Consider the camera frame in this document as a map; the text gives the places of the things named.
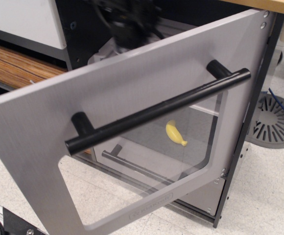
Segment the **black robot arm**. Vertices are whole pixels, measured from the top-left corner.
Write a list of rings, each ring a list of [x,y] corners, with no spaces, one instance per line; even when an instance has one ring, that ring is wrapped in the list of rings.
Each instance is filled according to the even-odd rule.
[[[144,46],[153,34],[165,38],[156,29],[160,9],[152,0],[94,0],[93,5],[120,53]]]

